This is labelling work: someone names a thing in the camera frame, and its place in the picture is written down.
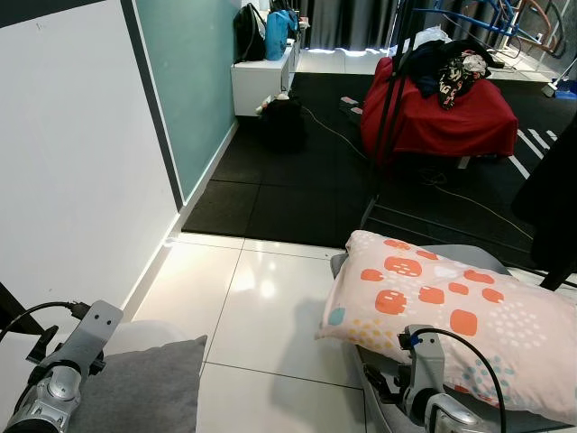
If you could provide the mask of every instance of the black backpack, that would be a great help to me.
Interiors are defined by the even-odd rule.
[[[292,11],[289,0],[269,0],[270,12]]]
[[[275,99],[260,117],[262,142],[276,152],[298,152],[305,147],[307,131],[297,97]]]
[[[264,59],[264,39],[259,33],[257,17],[266,28],[266,23],[252,3],[243,6],[234,17],[234,32],[239,55],[234,63]]]

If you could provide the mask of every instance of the gray chair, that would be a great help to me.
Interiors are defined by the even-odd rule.
[[[503,266],[495,257],[486,251],[471,245],[429,245],[424,246],[428,251],[442,255],[448,259],[476,266],[482,269],[489,269],[501,274],[510,275],[507,268]],[[346,261],[348,254],[339,254],[331,258],[331,269],[333,276],[341,270],[341,266]],[[393,384],[393,377],[397,375],[398,363],[383,356],[364,349],[358,345],[353,347],[353,359],[358,374],[361,377],[364,389],[366,404],[371,412],[372,420],[378,431],[389,433],[423,433],[424,428],[413,424],[394,404],[382,404],[379,401],[379,394],[372,387],[363,372],[365,364],[374,365],[379,368],[386,377],[390,389],[397,391]],[[477,415],[483,417],[492,426],[494,431],[499,431],[499,411],[490,405],[474,399],[472,396],[448,390],[454,398],[473,410]],[[543,418],[526,411],[509,410],[507,412],[508,433],[530,433],[555,430],[558,428],[568,428],[557,421]]]

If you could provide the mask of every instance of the power cord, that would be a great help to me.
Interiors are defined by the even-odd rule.
[[[79,318],[79,319],[82,319],[87,314],[88,310],[90,309],[90,307],[87,304],[84,304],[82,302],[62,302],[62,301],[45,302],[43,304],[32,307],[31,309],[27,309],[26,311],[24,311],[24,313],[17,316],[12,322],[10,322],[8,325],[6,325],[6,327],[2,330],[2,332],[0,332],[0,342],[2,342],[2,340],[4,339],[6,334],[8,334],[8,332],[10,332],[10,330],[14,326],[16,326],[16,324],[20,320],[22,320],[23,318],[25,318],[27,316],[30,316],[34,311],[38,311],[41,309],[49,309],[52,307],[64,307],[65,309],[69,309],[70,312],[72,313],[72,317],[73,318]]]
[[[306,108],[305,106],[303,106],[303,108],[311,115],[311,117],[313,118],[313,120],[315,120],[315,122],[317,122],[318,124],[320,124],[321,126],[323,126],[326,130],[330,131],[331,133],[338,135],[339,137],[341,137],[343,140],[345,140],[349,146],[359,155],[361,156],[364,160],[367,159],[367,157],[365,155],[363,155],[356,147],[354,147],[353,143],[351,143],[351,141],[346,138],[344,135],[339,134],[338,132],[336,132],[335,130],[329,128],[328,126],[326,126],[324,123],[322,123],[320,120],[318,120],[315,115],[313,114],[312,111],[310,111],[308,108]],[[515,227],[520,233],[522,233],[523,235],[525,235],[526,237],[528,237],[529,239],[533,240],[533,237],[531,235],[529,235],[525,230],[523,230],[521,227],[517,226],[515,223],[513,223],[512,221],[509,221],[508,219],[506,219],[504,216],[501,216],[500,214],[498,214],[497,212],[495,212],[494,210],[490,209],[489,207],[486,207],[485,205],[482,205],[481,203],[473,200],[472,198],[468,198],[465,196],[462,196],[460,194],[456,194],[454,192],[451,191],[447,191],[446,189],[443,189],[441,187],[439,187],[439,185],[444,185],[445,183],[447,183],[447,178],[445,177],[445,175],[439,171],[431,171],[430,169],[422,169],[419,171],[419,173],[421,174],[421,177],[423,178],[423,184],[424,185],[428,185],[428,186],[432,186],[435,187],[436,189],[438,189],[439,191],[448,194],[450,196],[455,196],[458,198],[462,198],[463,200],[467,200],[470,201],[471,203],[474,203],[475,205],[482,207],[483,209],[491,212],[491,214],[493,214],[495,217],[502,219],[503,221],[505,221],[506,223],[511,224],[513,227]]]
[[[468,198],[465,196],[462,196],[461,194],[456,194],[454,192],[451,191],[447,191],[446,189],[443,189],[441,187],[439,187],[439,185],[444,185],[447,183],[447,178],[446,176],[440,172],[440,171],[436,171],[434,169],[421,169],[419,171],[419,174],[421,175],[421,177],[423,178],[423,184],[427,185],[427,186],[431,186],[431,187],[435,187],[437,190],[443,192],[444,194],[448,194],[450,196],[454,196],[457,198],[462,198],[463,200],[467,200],[470,201],[471,203],[474,203],[475,205],[482,207],[483,209],[487,210],[488,212],[491,212],[491,214],[493,214],[495,217],[502,219],[503,221],[505,221],[506,223],[511,224],[513,227],[515,227],[520,233],[522,233],[523,235],[525,235],[526,237],[528,237],[529,239],[533,240],[533,236],[531,236],[530,234],[528,234],[525,230],[523,230],[521,227],[517,226],[515,223],[513,223],[512,221],[509,221],[508,219],[506,219],[504,216],[498,214],[497,212],[495,212],[494,210],[492,210],[489,207],[486,207],[485,205],[482,205],[481,203],[479,203],[478,201],[473,200],[472,198]]]
[[[499,401],[499,417],[500,417],[501,433],[506,433],[506,431],[507,431],[507,417],[506,417],[506,413],[505,413],[505,400],[503,399],[503,391],[501,390],[501,386],[499,384],[499,379],[497,378],[497,375],[493,371],[493,368],[490,366],[489,361],[487,361],[487,358],[485,358],[485,356],[483,356],[483,354],[481,352],[479,352],[479,350],[474,345],[469,343],[467,340],[465,340],[461,336],[457,336],[453,332],[446,331],[446,330],[440,329],[438,327],[424,327],[424,328],[419,329],[418,331],[415,331],[410,338],[411,344],[416,345],[418,343],[422,343],[423,340],[418,338],[418,336],[420,336],[421,334],[427,333],[427,332],[434,332],[437,334],[442,334],[444,336],[449,336],[450,338],[454,338],[455,340],[457,340],[457,341],[463,343],[464,345],[466,345],[467,347],[469,347],[479,357],[479,359],[481,359],[481,362],[487,368],[487,371],[490,374],[490,378],[493,380],[493,384],[495,385],[495,391],[497,392],[497,400]]]
[[[339,137],[341,137],[343,140],[345,140],[349,146],[351,147],[351,149],[353,149],[361,158],[363,158],[364,160],[367,159],[367,157],[365,155],[362,154],[361,151],[359,151],[356,147],[354,147],[354,144],[351,143],[351,141],[346,138],[344,135],[339,134],[338,132],[336,132],[334,129],[329,128],[328,126],[326,126],[324,123],[322,123],[320,120],[318,120],[315,115],[313,114],[312,111],[310,111],[308,108],[306,108],[305,106],[302,106],[305,110],[307,110],[307,112],[311,115],[311,117],[313,118],[313,120],[315,122],[317,122],[318,124],[320,124],[321,126],[323,126],[327,131],[330,131],[331,133],[338,135]]]

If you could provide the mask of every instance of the black stand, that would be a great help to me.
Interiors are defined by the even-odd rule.
[[[417,20],[415,19],[417,12],[414,11],[415,9],[416,0],[401,0],[398,6],[398,15],[397,21],[395,22],[393,28],[393,34],[396,34],[397,37],[397,52],[395,53],[395,57],[393,58],[393,70],[391,76],[389,78],[389,87],[387,88],[387,95],[385,96],[385,100],[383,102],[383,109],[382,114],[380,116],[380,123],[379,123],[379,131],[377,134],[377,142],[374,147],[374,154],[371,158],[371,167],[369,170],[368,176],[368,189],[369,189],[369,200],[367,207],[365,208],[362,214],[361,226],[360,229],[363,229],[368,221],[373,221],[384,226],[393,227],[404,232],[410,233],[412,235],[417,235],[423,237],[425,239],[429,239],[437,244],[452,244],[444,239],[432,237],[430,235],[426,235],[423,233],[419,233],[413,230],[410,230],[403,226],[398,226],[392,224],[388,221],[384,221],[379,219],[373,215],[375,209],[384,210],[387,212],[391,212],[397,215],[402,215],[403,217],[408,217],[414,219],[416,221],[420,221],[423,223],[430,224],[432,226],[441,227],[446,230],[450,230],[452,232],[467,235],[474,239],[482,240],[483,242],[489,244],[496,244],[504,248],[508,248],[509,250],[516,251],[518,253],[526,253],[529,254],[529,251],[523,250],[521,248],[517,248],[516,246],[503,244],[502,242],[495,241],[492,239],[488,239],[471,232],[467,232],[464,230],[459,230],[457,228],[453,228],[450,226],[446,226],[443,224],[436,223],[435,221],[431,221],[419,216],[410,215],[406,212],[401,212],[391,207],[386,207],[379,204],[380,198],[380,171],[378,170],[377,161],[380,161],[382,164],[385,164],[395,147],[392,135],[395,129],[395,124],[397,123],[398,112],[400,109],[400,103],[403,95],[403,90],[405,88],[405,81],[407,79],[407,75],[402,73],[403,67],[405,66],[409,55],[413,52],[413,45],[415,44],[415,38],[417,35]],[[410,42],[408,44],[407,52],[403,54],[405,40],[410,38]],[[387,117],[389,112],[392,108],[392,116],[389,121],[389,125],[385,128],[387,123]],[[553,270],[549,272],[548,275],[545,275],[541,272],[537,272],[533,269],[527,268],[526,266],[522,266],[518,263],[502,261],[505,266],[519,268],[527,272],[532,272],[539,276],[545,277],[545,280],[541,283],[541,286],[547,288],[549,290],[556,290],[563,282],[570,286],[576,287],[576,284],[573,284],[568,281],[564,281],[570,274],[571,271],[574,269],[575,260],[572,261],[572,265],[566,265],[560,270]]]

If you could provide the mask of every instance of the white tile floor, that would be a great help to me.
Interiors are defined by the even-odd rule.
[[[208,335],[197,431],[378,433],[343,347],[314,339],[342,250],[196,234],[171,248],[134,319]]]

